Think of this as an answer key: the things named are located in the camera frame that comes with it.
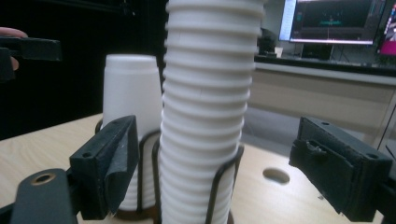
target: black wall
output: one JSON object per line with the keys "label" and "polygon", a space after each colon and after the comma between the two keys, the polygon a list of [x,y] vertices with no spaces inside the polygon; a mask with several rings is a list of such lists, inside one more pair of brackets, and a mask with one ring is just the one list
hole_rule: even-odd
{"label": "black wall", "polygon": [[0,1],[0,26],[57,39],[62,62],[19,59],[0,84],[0,139],[102,112],[110,53],[155,55],[163,69],[164,1],[134,1],[135,16],[40,1]]}

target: stacked cups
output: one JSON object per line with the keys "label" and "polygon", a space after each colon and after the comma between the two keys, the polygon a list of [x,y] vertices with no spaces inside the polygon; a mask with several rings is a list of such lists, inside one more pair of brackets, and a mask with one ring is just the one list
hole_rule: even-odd
{"label": "stacked cups", "polygon": [[[236,154],[261,33],[263,0],[170,0],[164,56],[163,223],[205,223],[216,171]],[[226,223],[235,169],[212,223]]]}
{"label": "stacked cups", "polygon": [[[156,59],[147,55],[107,55],[103,102],[103,125],[124,116],[136,116],[139,141],[161,124],[161,83]],[[144,145],[143,208],[155,204],[151,150],[156,140],[153,136]],[[134,170],[125,200],[120,210],[135,211],[137,207],[137,175]]]}

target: monitor screen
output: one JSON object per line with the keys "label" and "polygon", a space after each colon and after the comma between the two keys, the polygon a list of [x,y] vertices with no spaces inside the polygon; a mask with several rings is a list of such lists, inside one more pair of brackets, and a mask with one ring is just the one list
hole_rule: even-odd
{"label": "monitor screen", "polygon": [[396,3],[390,10],[387,26],[385,27],[378,53],[396,55]]}
{"label": "monitor screen", "polygon": [[385,0],[296,0],[290,42],[372,45],[384,7]]}
{"label": "monitor screen", "polygon": [[291,26],[293,25],[294,9],[297,0],[285,0],[282,23],[280,24],[279,40],[290,41]]}

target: light wood tabletop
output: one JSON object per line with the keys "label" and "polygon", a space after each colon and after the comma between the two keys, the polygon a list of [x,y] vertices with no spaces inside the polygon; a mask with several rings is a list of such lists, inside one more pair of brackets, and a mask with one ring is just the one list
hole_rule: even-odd
{"label": "light wood tabletop", "polygon": [[[79,119],[0,142],[0,207],[13,203],[18,184],[27,176],[69,167],[69,157],[93,135],[102,115]],[[350,223],[338,215],[289,159],[245,145],[232,198],[235,224]],[[278,181],[265,177],[275,175]],[[289,177],[289,182],[280,183]],[[381,223],[381,214],[373,223]],[[114,217],[79,223],[130,223]],[[152,223],[151,220],[138,223]]]}

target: hand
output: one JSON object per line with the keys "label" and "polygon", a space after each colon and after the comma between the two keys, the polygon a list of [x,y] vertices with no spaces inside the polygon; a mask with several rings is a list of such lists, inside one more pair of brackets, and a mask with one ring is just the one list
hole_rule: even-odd
{"label": "hand", "polygon": [[[0,35],[6,35],[6,36],[15,36],[15,37],[27,37],[27,34],[24,33],[23,31],[12,29],[12,28],[7,28],[7,27],[0,27]],[[12,68],[17,70],[20,67],[20,64],[18,61],[11,57],[11,62],[12,62]]]}

